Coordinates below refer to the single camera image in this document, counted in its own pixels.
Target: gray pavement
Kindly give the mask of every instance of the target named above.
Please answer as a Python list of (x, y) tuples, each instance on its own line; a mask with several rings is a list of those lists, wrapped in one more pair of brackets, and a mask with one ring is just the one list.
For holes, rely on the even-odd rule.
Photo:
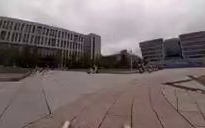
[[(135, 122), (135, 127), (143, 125), (148, 128), (168, 128), (176, 124), (176, 127), (190, 128), (192, 127), (190, 123), (182, 119), (182, 116), (162, 98), (160, 90), (164, 82), (182, 80), (187, 78), (187, 75), (198, 76), (204, 73), (205, 68), (173, 69), (152, 74), (132, 75), (50, 71), (45, 75), (36, 74), (20, 82), (0, 82), (0, 128), (20, 128), (50, 113), (54, 118), (46, 122), (49, 121), (49, 124), (57, 122), (57, 125), (61, 125), (66, 117), (75, 115), (78, 118), (75, 118), (73, 122), (80, 127), (83, 125), (96, 127), (100, 124), (100, 120), (103, 120), (100, 127), (111, 126), (114, 121), (117, 124), (114, 127), (121, 126), (123, 122), (128, 124)], [(169, 92), (175, 94), (175, 91), (171, 89)], [(172, 93), (169, 93), (168, 96), (172, 99), (175, 98)], [(131, 108), (130, 104), (133, 99), (135, 107)], [(81, 111), (92, 101), (97, 103), (87, 107), (85, 112), (78, 116), (78, 111)], [(145, 117), (152, 120), (153, 123), (145, 120)]]

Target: overcast sky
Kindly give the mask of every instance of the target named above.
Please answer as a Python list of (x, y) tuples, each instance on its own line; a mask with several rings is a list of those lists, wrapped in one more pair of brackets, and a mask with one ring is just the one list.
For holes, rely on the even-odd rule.
[(205, 30), (205, 0), (0, 0), (0, 16), (102, 37), (102, 53)]

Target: building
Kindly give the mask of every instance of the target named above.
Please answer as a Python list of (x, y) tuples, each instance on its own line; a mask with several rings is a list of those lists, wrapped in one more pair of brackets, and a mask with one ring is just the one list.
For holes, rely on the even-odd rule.
[(0, 45), (16, 47), (19, 52), (26, 46), (31, 47), (30, 52), (34, 51), (33, 48), (37, 48), (36, 54), (41, 57), (59, 58), (62, 60), (60, 63), (64, 64), (67, 60), (78, 60), (86, 54), (90, 54), (91, 59), (101, 54), (99, 35), (84, 35), (67, 29), (8, 17), (0, 17)]
[(205, 58), (205, 31), (182, 34), (163, 41), (155, 39), (140, 43), (143, 58), (149, 61)]
[(205, 31), (182, 34), (179, 39), (183, 58), (205, 57)]
[(181, 44), (178, 38), (167, 39), (163, 42), (164, 59), (182, 59)]
[(139, 43), (143, 59), (160, 61), (164, 59), (163, 39), (149, 40)]
[(121, 50), (116, 54), (103, 56), (101, 58), (101, 66), (105, 68), (132, 68), (137, 67), (142, 59), (128, 52), (127, 50)]
[(101, 37), (96, 34), (85, 36), (85, 51), (91, 60), (95, 60), (101, 56)]

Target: stone pavement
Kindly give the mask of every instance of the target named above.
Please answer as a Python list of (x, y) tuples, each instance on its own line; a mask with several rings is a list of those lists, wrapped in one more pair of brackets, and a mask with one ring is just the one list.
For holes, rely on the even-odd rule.
[[(204, 73), (205, 68), (132, 75), (51, 71), (19, 82), (0, 82), (0, 128), (61, 128), (66, 120), (70, 120), (74, 128), (120, 128), (124, 124), (133, 128), (205, 127), (188, 119), (194, 117), (191, 120), (199, 122), (197, 113), (196, 116), (191, 115), (194, 113), (184, 116), (171, 104), (176, 104), (172, 101), (175, 93), (167, 94), (166, 91), (175, 92), (171, 89), (178, 88), (164, 85), (165, 82), (175, 81), (176, 84), (178, 80), (190, 79), (188, 75)], [(188, 85), (184, 89), (196, 86), (195, 83), (200, 86), (193, 82), (185, 82)], [(201, 86), (199, 91), (205, 93), (205, 87)]]
[[(164, 81), (162, 73), (148, 74), (122, 86), (87, 94), (27, 128), (61, 128), (67, 120), (71, 128), (122, 128), (126, 124), (132, 128), (205, 128), (205, 95), (164, 86)], [(185, 86), (205, 90), (199, 83), (190, 82)]]
[(168, 82), (162, 90), (168, 102), (196, 128), (205, 128), (205, 86), (190, 79)]

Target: paved ground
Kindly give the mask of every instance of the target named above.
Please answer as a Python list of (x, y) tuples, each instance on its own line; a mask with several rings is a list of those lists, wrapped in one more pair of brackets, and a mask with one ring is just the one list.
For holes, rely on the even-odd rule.
[(124, 124), (134, 128), (205, 127), (193, 124), (173, 107), (169, 96), (175, 93), (164, 95), (167, 85), (163, 85), (203, 73), (205, 69), (193, 68), (143, 75), (53, 71), (20, 82), (3, 82), (0, 128), (59, 128), (65, 120), (81, 128), (119, 128)]

